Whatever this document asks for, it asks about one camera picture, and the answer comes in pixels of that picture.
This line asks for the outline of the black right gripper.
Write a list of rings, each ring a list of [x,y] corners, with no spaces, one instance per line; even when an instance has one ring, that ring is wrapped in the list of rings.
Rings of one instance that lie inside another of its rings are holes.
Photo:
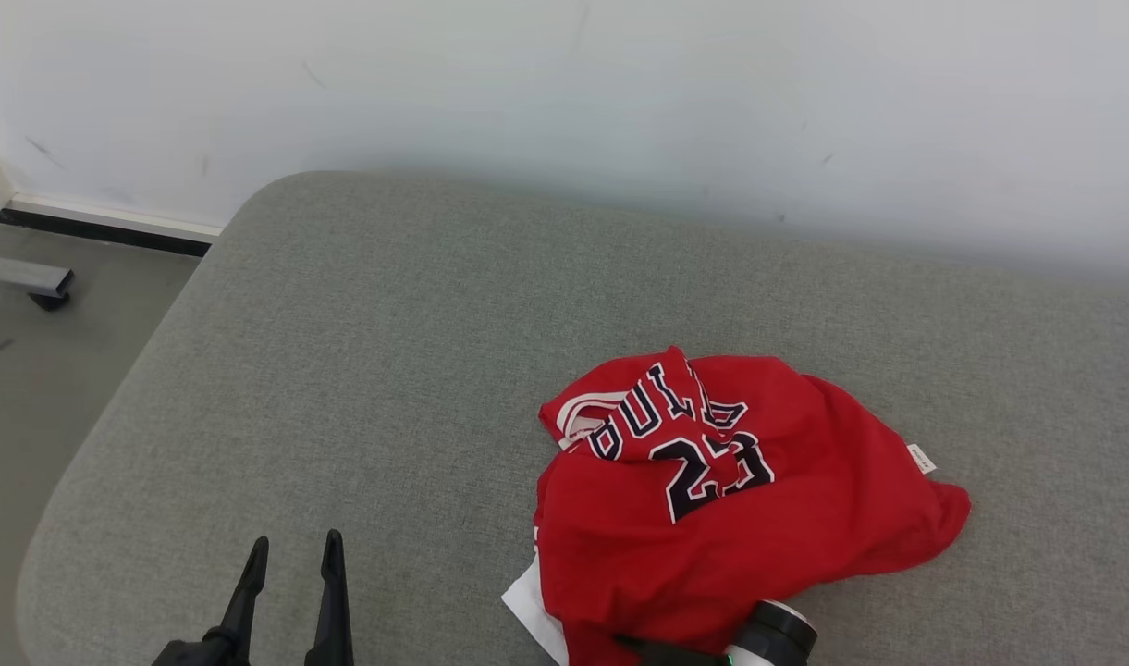
[[[640,639],[634,636],[615,636],[623,648],[639,658],[637,666],[730,666],[729,655],[699,652],[669,642]]]

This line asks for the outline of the white baseboard with black strip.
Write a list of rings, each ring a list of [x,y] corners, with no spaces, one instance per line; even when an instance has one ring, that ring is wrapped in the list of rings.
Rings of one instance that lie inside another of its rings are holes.
[[[204,257],[222,229],[178,222],[161,216],[132,214],[84,203],[65,203],[20,192],[0,165],[0,224],[73,239],[137,246],[154,252]]]

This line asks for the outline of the grey fabric sofa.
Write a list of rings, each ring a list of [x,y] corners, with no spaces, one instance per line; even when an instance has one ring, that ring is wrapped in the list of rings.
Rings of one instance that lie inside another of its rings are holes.
[[[776,354],[973,498],[953,547],[793,599],[815,666],[1129,666],[1129,288],[434,179],[254,194],[58,482],[30,666],[149,666],[271,540],[254,666],[301,666],[326,532],[356,660],[546,666],[500,596],[532,559],[539,405],[607,359]]]

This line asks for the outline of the red white basketball jersey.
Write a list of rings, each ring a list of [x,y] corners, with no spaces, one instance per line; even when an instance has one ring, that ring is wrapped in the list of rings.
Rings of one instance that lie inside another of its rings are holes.
[[[558,666],[618,636],[719,652],[760,601],[927,563],[965,489],[851,395],[776,357],[607,360],[540,408],[534,557],[502,602]]]

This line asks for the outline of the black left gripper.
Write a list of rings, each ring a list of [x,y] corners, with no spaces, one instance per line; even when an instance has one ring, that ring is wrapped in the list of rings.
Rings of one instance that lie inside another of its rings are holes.
[[[220,634],[208,634],[193,642],[170,640],[154,658],[154,666],[250,666],[255,604],[264,589],[268,553],[268,536],[259,536],[227,604]],[[305,666],[355,666],[345,551],[343,536],[336,528],[327,532],[320,573],[324,590]]]

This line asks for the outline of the grey metal leg with caster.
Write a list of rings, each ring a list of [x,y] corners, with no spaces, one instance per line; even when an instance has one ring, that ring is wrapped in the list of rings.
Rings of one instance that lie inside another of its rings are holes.
[[[0,257],[0,287],[26,292],[43,312],[56,312],[72,301],[69,287],[73,281],[75,271],[69,268]]]

